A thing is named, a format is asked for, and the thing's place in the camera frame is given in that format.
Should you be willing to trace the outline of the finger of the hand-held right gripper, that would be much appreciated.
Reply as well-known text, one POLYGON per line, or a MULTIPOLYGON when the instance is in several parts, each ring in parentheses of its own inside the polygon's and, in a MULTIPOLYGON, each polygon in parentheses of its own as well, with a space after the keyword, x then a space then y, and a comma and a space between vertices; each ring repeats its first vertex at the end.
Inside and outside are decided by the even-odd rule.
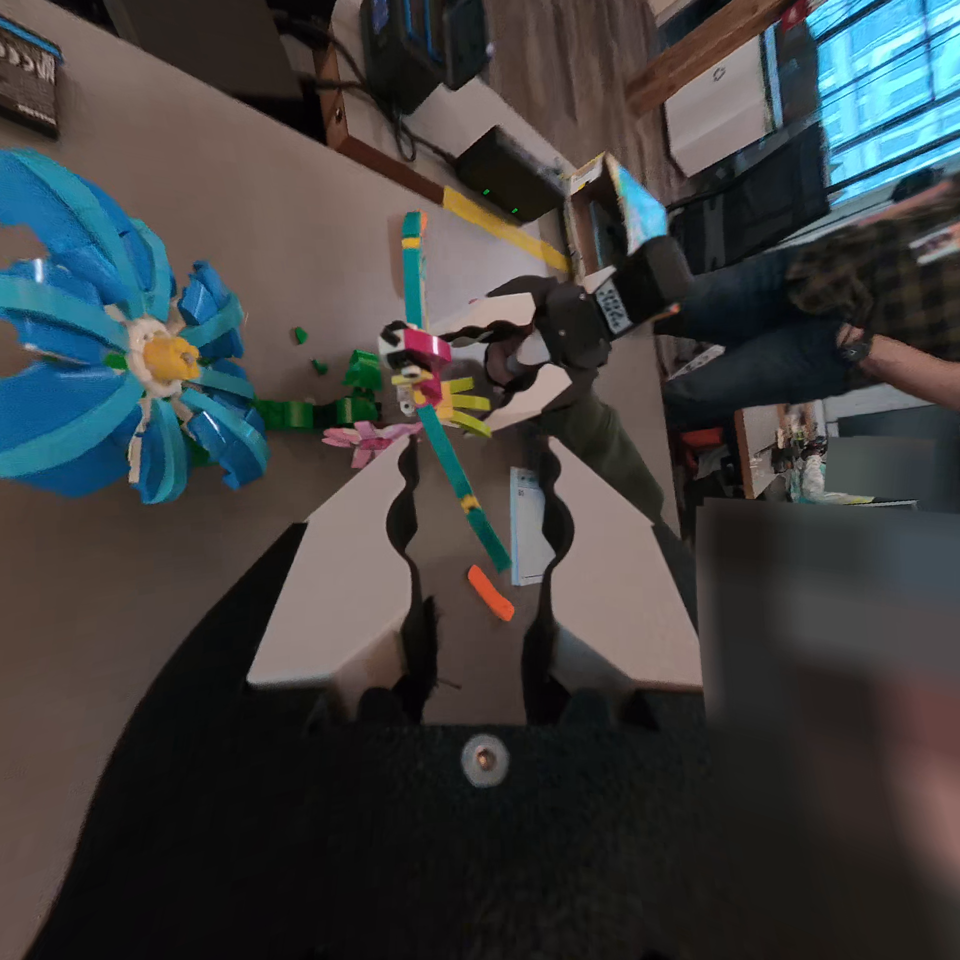
POLYGON ((475 299, 458 315, 441 322, 435 339, 449 347, 525 338, 534 326, 536 304, 530 293, 475 299))
POLYGON ((568 371, 555 363, 544 341, 501 341, 485 357, 487 379, 504 398, 485 419, 490 433, 539 417, 572 387, 568 371))

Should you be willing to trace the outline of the black book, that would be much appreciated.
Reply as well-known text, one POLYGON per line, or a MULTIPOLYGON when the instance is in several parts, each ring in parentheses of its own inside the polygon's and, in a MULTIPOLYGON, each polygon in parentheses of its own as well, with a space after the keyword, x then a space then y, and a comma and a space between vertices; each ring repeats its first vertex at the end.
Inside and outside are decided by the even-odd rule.
POLYGON ((1 117, 59 140, 58 79, 63 65, 58 45, 2 15, 1 117))

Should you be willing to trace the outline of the pink lego flower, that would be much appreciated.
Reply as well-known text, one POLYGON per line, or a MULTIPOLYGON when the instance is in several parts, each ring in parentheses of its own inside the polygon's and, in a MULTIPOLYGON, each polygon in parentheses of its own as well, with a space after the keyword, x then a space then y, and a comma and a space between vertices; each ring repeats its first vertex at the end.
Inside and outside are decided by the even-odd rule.
POLYGON ((422 430, 420 422, 376 426, 370 421, 357 421, 353 426, 325 429, 321 441, 334 449, 351 450, 350 466, 361 471, 394 443, 416 437, 422 430))

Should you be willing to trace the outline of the lego instruction booklet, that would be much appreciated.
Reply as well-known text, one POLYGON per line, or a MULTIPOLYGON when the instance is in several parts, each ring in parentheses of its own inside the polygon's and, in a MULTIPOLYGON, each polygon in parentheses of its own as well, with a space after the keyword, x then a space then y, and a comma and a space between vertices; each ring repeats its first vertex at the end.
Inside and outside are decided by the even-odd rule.
POLYGON ((510 469, 510 582, 514 587, 538 585, 553 562, 555 550, 544 533, 546 496, 537 474, 510 469))

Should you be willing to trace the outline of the white board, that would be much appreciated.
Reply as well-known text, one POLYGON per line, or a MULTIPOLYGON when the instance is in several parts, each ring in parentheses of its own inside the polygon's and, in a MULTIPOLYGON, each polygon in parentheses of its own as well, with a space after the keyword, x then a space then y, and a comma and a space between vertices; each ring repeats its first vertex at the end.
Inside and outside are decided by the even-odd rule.
POLYGON ((784 126, 775 50, 751 39, 664 104, 670 155, 687 179, 784 126))

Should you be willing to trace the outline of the lego bird with teal wings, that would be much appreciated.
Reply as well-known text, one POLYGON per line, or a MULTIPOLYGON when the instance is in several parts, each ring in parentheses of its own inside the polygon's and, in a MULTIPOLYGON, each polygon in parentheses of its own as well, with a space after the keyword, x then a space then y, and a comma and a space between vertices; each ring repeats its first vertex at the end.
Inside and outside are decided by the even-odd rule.
POLYGON ((474 378, 444 378, 452 363, 452 348, 428 328, 425 235, 426 213, 408 212, 401 227, 404 318, 382 328, 378 353, 390 371, 402 413, 417 418, 468 525, 496 571, 503 573, 510 568, 510 553, 478 500, 447 433, 447 428, 453 427, 490 438, 493 432, 479 414, 490 413, 492 405, 485 396, 471 393, 474 378))

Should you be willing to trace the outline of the window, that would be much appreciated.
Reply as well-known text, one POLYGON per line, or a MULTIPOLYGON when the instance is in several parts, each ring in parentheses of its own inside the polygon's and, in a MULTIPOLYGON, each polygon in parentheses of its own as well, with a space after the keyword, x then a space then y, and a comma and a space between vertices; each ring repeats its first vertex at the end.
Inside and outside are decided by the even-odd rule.
POLYGON ((805 24, 818 55, 832 206, 954 164, 957 1, 820 2, 805 24))

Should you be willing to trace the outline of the colourful lego box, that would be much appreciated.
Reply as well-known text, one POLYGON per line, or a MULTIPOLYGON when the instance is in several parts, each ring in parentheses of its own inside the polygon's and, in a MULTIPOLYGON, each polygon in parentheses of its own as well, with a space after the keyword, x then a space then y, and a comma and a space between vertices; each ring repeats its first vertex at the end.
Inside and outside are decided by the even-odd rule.
POLYGON ((607 151, 565 178, 563 222, 578 282, 667 232, 665 207, 607 151))

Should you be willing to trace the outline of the black bag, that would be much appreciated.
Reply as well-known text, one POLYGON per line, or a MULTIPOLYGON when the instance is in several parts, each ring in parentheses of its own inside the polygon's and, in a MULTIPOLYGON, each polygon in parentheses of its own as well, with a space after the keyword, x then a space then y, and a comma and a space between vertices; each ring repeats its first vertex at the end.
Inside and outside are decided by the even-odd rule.
POLYGON ((363 1, 359 20, 367 83, 402 116, 461 90, 493 52, 482 1, 363 1))

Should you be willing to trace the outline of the black power box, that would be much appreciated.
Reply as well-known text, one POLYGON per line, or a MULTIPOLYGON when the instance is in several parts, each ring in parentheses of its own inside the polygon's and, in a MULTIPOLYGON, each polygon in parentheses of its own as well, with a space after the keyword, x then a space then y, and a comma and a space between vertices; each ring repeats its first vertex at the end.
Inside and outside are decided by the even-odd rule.
POLYGON ((565 204, 562 173, 537 160, 502 126, 493 126, 453 164, 458 180, 514 221, 526 225, 565 204))

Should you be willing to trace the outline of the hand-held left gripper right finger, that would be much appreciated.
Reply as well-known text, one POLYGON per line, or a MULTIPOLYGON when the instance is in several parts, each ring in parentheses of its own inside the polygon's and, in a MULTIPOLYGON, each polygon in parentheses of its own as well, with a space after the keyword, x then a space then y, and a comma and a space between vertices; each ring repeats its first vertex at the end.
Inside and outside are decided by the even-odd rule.
POLYGON ((554 555, 523 636, 528 722, 588 691, 614 714, 648 691, 703 693, 701 648, 655 526, 557 438, 538 465, 554 555))

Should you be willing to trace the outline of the wooden beam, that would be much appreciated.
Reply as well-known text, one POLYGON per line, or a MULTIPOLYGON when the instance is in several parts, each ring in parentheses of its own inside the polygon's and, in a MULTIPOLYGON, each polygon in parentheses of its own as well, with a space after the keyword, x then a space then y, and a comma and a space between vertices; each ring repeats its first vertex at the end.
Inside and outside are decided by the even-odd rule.
POLYGON ((776 23, 792 4, 728 2, 627 80, 625 99, 630 113, 642 117, 661 107, 687 84, 776 23))

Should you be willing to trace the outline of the yellow tape strip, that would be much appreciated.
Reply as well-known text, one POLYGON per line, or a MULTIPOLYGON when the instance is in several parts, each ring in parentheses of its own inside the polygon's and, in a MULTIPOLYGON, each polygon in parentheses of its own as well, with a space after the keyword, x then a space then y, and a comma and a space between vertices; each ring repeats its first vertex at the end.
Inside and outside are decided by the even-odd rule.
POLYGON ((540 237, 527 233, 519 226, 510 224, 452 187, 443 187, 441 205, 446 211, 454 214, 463 222, 522 250, 528 256, 537 259, 551 269, 567 276, 571 274, 570 258, 561 253, 555 246, 540 237))

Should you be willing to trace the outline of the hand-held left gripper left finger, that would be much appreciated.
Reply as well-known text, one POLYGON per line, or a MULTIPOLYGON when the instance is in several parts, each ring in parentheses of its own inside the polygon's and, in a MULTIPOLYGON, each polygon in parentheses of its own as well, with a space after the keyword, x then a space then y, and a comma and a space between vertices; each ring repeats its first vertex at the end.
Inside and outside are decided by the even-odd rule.
POLYGON ((320 690, 354 717, 367 690, 402 678, 412 535, 389 516, 416 474, 417 442, 396 441, 307 517, 247 672, 252 689, 320 690))

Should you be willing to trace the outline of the orange brick separator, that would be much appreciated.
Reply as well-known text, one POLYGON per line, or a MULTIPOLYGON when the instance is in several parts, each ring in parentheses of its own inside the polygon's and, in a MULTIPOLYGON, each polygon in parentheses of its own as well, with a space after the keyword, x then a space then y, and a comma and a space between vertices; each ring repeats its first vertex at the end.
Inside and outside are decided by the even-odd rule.
POLYGON ((468 568, 466 581, 494 617, 503 622, 512 621, 515 616, 514 605, 497 589, 479 565, 472 564, 468 568))

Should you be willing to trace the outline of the blue lego flower with stem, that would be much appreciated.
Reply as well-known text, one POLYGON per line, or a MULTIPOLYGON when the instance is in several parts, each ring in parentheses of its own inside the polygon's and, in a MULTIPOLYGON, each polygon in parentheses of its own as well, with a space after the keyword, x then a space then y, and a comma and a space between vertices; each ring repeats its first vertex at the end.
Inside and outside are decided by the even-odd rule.
POLYGON ((33 357, 1 384, 1 474, 64 497, 126 479, 144 505, 178 499, 195 466, 233 490, 266 471, 269 431, 373 426, 375 355, 350 359, 332 403, 257 398, 238 364, 245 314, 208 261, 180 288, 162 239, 96 184, 33 150, 2 150, 3 227, 40 258, 2 270, 1 314, 33 357))

